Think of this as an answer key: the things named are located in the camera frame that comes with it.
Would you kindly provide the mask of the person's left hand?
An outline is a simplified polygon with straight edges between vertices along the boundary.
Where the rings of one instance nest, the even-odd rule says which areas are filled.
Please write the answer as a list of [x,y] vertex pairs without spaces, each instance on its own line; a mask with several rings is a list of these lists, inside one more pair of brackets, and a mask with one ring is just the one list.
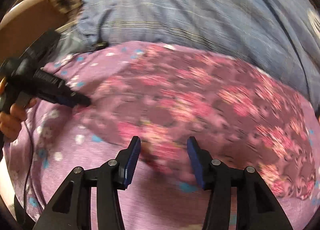
[[27,120],[27,109],[32,108],[37,103],[37,99],[30,100],[24,108],[16,103],[10,108],[9,114],[1,112],[1,132],[10,141],[15,141],[22,129],[22,123]]

